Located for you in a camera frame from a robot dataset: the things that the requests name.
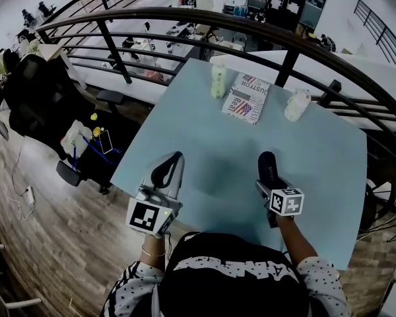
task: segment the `smartphone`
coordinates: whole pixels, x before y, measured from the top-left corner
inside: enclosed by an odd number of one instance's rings
[[[100,144],[101,149],[103,150],[103,154],[107,154],[113,150],[112,142],[110,141],[110,134],[108,130],[103,131],[100,134]]]

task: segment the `power strip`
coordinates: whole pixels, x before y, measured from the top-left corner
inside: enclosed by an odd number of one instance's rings
[[[34,192],[32,191],[32,187],[28,186],[26,189],[26,194],[28,196],[28,202],[31,205],[35,204],[35,197],[34,197]]]

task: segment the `bottle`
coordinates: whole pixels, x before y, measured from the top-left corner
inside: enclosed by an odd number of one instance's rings
[[[213,83],[211,84],[211,96],[213,98],[222,98],[226,93],[226,75],[227,68],[222,65],[213,65],[211,69]]]

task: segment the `polka dot sleeve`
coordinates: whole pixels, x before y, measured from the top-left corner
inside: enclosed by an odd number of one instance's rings
[[[135,262],[116,281],[103,307],[101,317],[129,317],[139,301],[161,283],[164,273],[155,267]]]
[[[310,296],[317,299],[330,317],[350,316],[350,306],[332,263],[309,257],[296,268],[304,279]]]

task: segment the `white cable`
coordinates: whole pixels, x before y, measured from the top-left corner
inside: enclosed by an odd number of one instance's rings
[[[378,229],[383,228],[384,225],[386,225],[386,223],[390,222],[392,219],[394,219],[396,217],[396,215],[392,216],[390,219],[388,219],[386,222],[382,223],[380,226],[377,227],[376,230],[373,230],[372,232],[369,232],[367,235],[364,235],[363,237],[359,238],[358,240],[356,240],[357,242],[366,238],[367,236],[370,236],[371,234],[375,233]]]
[[[13,198],[10,198],[7,195],[6,195],[6,197],[7,197],[7,199],[9,199],[9,200],[11,200],[13,202],[16,202],[18,204],[18,220],[21,220],[23,218],[24,221],[26,221],[27,219],[29,219],[29,216],[31,216],[31,214],[35,210],[35,203],[32,204],[32,210],[29,212],[28,216],[25,217],[25,214],[24,214],[24,211],[22,210],[22,206],[20,205],[20,202],[15,200],[15,199],[13,199]]]

